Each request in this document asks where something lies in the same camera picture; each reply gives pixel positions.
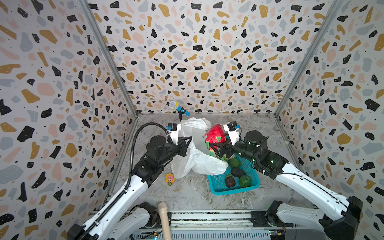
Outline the dark avocado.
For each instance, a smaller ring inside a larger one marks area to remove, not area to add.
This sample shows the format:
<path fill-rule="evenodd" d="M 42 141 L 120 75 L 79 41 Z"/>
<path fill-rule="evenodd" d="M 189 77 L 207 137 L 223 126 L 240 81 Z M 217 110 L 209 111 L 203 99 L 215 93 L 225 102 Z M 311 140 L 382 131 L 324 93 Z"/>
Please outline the dark avocado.
<path fill-rule="evenodd" d="M 241 168 L 232 168 L 231 175 L 236 178 L 241 178 L 242 176 L 246 175 L 246 173 Z"/>

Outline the white plastic bag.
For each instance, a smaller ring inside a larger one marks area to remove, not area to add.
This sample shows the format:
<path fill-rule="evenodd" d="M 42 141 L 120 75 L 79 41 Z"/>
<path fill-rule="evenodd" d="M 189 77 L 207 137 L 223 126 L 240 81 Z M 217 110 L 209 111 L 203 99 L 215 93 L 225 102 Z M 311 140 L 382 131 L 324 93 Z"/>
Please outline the white plastic bag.
<path fill-rule="evenodd" d="M 171 162 L 171 170 L 176 179 L 182 179 L 191 170 L 200 175 L 220 175 L 229 166 L 226 162 L 210 155 L 205 134 L 212 128 L 205 118 L 189 118 L 177 124 L 176 131 L 170 131 L 174 143 L 180 144 L 182 137 L 192 137 L 185 157 L 176 156 Z"/>

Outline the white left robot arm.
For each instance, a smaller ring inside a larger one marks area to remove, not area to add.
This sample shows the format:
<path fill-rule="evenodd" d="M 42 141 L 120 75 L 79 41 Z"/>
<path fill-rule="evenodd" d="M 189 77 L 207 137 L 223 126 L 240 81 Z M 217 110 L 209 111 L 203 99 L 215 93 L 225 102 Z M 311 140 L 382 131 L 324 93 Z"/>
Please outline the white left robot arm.
<path fill-rule="evenodd" d="M 83 225 L 74 224 L 68 231 L 69 240 L 126 240 L 134 232 L 148 225 L 151 220 L 161 220 L 166 239 L 171 238 L 168 209 L 143 203 L 127 217 L 124 214 L 132 204 L 161 175 L 166 165 L 176 156 L 185 157 L 192 137 L 179 137 L 180 124 L 164 127 L 158 123 L 165 136 L 154 136 L 146 145 L 146 153 L 139 162 L 130 165 L 129 176 L 119 191 Z"/>

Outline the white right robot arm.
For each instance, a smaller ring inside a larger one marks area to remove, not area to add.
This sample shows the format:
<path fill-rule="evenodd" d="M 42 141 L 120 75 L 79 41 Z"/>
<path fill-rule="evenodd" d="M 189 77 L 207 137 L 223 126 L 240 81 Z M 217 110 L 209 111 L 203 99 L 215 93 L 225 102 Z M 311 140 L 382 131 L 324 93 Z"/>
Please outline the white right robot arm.
<path fill-rule="evenodd" d="M 353 240 L 360 224 L 363 202 L 345 197 L 309 178 L 286 158 L 268 149 L 268 139 L 249 131 L 243 141 L 230 137 L 224 143 L 210 143 L 220 157 L 236 156 L 248 160 L 259 173 L 276 180 L 305 197 L 314 209 L 273 201 L 265 219 L 271 226 L 296 224 L 324 233 L 331 240 Z"/>

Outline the pink dragon fruit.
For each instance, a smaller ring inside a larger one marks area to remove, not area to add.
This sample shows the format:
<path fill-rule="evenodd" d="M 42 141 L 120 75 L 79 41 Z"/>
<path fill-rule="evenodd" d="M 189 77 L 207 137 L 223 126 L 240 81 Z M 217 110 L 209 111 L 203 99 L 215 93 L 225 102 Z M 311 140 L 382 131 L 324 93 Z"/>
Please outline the pink dragon fruit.
<path fill-rule="evenodd" d="M 217 154 L 217 152 L 219 151 L 218 147 L 211 147 L 210 144 L 221 144 L 225 143 L 226 140 L 227 139 L 225 133 L 220 124 L 217 124 L 211 129 L 209 129 L 208 132 L 205 134 L 205 143 L 207 149 L 209 150 L 209 155 L 220 159 L 219 155 Z"/>

